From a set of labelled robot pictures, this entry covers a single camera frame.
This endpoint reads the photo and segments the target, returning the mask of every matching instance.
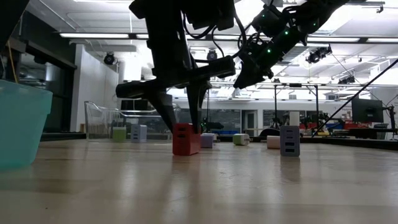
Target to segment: wooden table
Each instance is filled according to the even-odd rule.
[[[43,142],[32,166],[0,173],[1,223],[396,223],[398,154],[302,144]]]

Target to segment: gray block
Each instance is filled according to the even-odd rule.
[[[146,142],[147,141],[147,126],[132,124],[131,125],[131,142]]]
[[[280,155],[300,156],[300,128],[298,126],[280,127]]]

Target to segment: clear plastic container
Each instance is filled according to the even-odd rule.
[[[0,80],[0,170],[35,160],[51,103],[49,91]]]
[[[180,108],[174,106],[174,113],[177,118],[179,111]],[[156,110],[126,111],[109,109],[86,101],[85,113],[85,129],[87,140],[89,141],[131,142],[132,124],[147,126],[147,142],[172,140],[172,133]]]

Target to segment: computer monitor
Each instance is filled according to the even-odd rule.
[[[384,122],[382,101],[353,99],[351,105],[354,122]]]

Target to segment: red block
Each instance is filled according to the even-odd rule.
[[[191,156],[200,151],[200,134],[195,134],[193,125],[178,123],[173,128],[173,154]]]

